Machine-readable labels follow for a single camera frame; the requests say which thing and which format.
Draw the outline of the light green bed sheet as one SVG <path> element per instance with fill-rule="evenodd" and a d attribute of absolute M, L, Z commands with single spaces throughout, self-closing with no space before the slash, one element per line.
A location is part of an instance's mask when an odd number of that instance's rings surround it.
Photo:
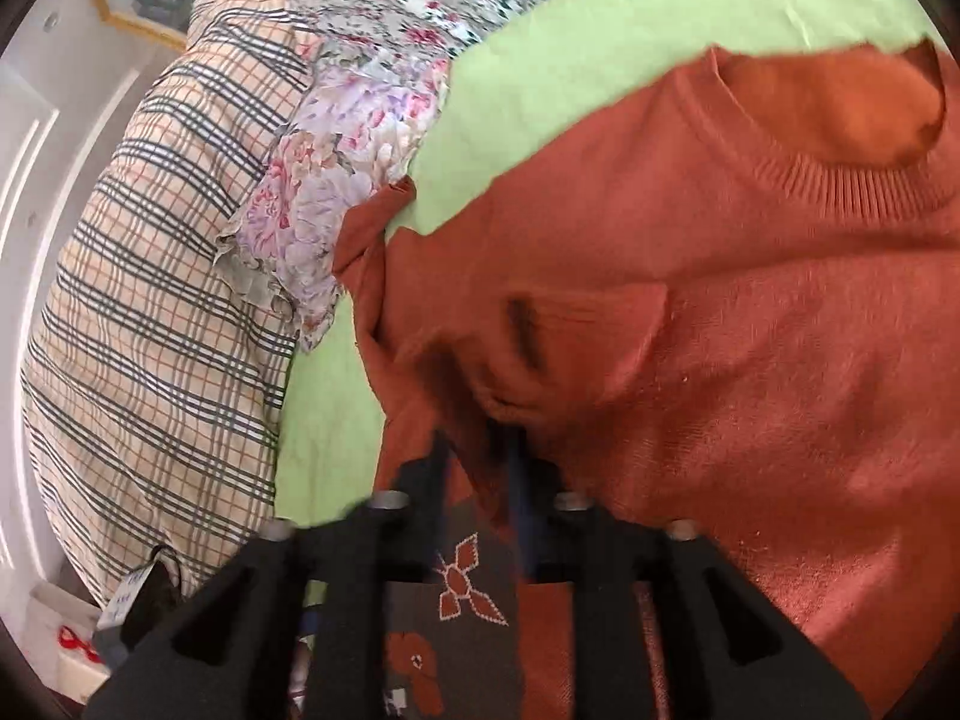
<path fill-rule="evenodd" d="M 924 37 L 944 31 L 919 0 L 548 0 L 455 59 L 441 119 L 412 163 L 415 200 L 387 227 L 434 231 L 574 122 L 709 46 L 788 54 Z M 324 340 L 291 364 L 277 515 L 316 525 L 370 494 L 382 427 L 342 299 Z"/>

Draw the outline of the white box red ribbon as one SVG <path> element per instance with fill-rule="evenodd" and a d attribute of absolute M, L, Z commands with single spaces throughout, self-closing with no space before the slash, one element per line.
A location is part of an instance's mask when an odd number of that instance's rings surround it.
<path fill-rule="evenodd" d="M 46 688 L 86 706 L 109 678 L 93 647 L 98 606 L 49 582 L 37 583 L 26 605 L 21 650 Z"/>

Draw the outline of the orange knit sweater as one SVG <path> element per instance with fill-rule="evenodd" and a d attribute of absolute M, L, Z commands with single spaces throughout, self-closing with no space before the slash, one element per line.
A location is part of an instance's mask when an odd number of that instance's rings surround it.
<path fill-rule="evenodd" d="M 379 474 L 489 421 L 643 525 L 698 522 L 884 715 L 958 614 L 958 67 L 931 43 L 709 49 L 428 234 L 387 185 L 334 270 Z"/>

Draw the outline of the plaid checked pillow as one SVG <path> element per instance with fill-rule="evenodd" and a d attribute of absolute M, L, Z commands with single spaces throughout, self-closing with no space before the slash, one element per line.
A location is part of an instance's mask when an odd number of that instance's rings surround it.
<path fill-rule="evenodd" d="M 202 583 L 274 511 L 295 337 L 218 275 L 215 239 L 311 83 L 288 0 L 199 0 L 60 252 L 21 380 L 26 445 L 96 601 L 156 544 Z"/>

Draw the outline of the pastel floral ruffled pillow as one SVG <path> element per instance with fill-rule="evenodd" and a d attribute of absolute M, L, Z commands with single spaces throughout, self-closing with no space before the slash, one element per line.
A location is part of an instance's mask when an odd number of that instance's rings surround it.
<path fill-rule="evenodd" d="M 249 197 L 215 239 L 215 266 L 245 302 L 280 317 L 304 351 L 334 321 L 348 211 L 404 179 L 449 89 L 446 59 L 324 59 Z"/>

